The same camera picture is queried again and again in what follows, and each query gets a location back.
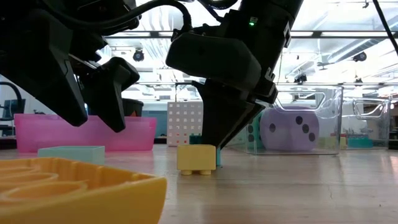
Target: white pegboard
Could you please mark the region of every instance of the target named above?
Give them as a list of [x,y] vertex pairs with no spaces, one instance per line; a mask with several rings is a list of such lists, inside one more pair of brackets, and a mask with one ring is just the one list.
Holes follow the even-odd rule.
[[201,134],[202,123],[202,102],[168,102],[167,145],[189,144],[191,134]]

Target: green block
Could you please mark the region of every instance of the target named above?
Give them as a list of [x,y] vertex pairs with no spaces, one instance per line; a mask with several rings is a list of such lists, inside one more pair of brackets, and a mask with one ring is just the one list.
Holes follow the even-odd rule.
[[196,136],[194,134],[191,134],[189,136],[189,144],[201,144],[201,135],[199,134]]
[[39,149],[37,157],[59,157],[92,164],[105,163],[104,146],[59,146]]

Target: teal block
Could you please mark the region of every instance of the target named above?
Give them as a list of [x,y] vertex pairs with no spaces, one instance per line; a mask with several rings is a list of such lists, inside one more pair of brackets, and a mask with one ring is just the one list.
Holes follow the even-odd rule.
[[372,148],[373,141],[369,138],[349,138],[347,146],[352,148]]
[[92,164],[105,163],[104,146],[60,146],[39,149],[37,157],[59,157]]
[[260,135],[260,122],[263,112],[264,111],[261,111],[246,126],[247,142],[248,142],[247,147],[249,150],[255,149],[255,150],[265,151],[265,147],[261,141],[261,135]]
[[216,166],[221,166],[221,149],[218,148],[216,151]]

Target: pink tray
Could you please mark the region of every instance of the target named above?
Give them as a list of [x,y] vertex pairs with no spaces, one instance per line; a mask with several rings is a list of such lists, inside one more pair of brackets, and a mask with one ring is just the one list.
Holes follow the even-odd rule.
[[37,152],[55,146],[105,146],[109,151],[150,151],[154,146],[156,118],[125,117],[126,128],[115,133],[97,116],[73,127],[58,115],[16,114],[19,152]]

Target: wooden table surface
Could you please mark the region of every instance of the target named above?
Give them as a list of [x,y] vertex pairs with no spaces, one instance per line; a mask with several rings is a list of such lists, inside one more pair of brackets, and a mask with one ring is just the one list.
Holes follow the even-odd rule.
[[[0,159],[16,155],[0,151]],[[250,156],[223,150],[223,167],[211,176],[181,176],[176,148],[160,145],[153,152],[109,153],[106,163],[167,178],[160,223],[398,223],[394,151]]]

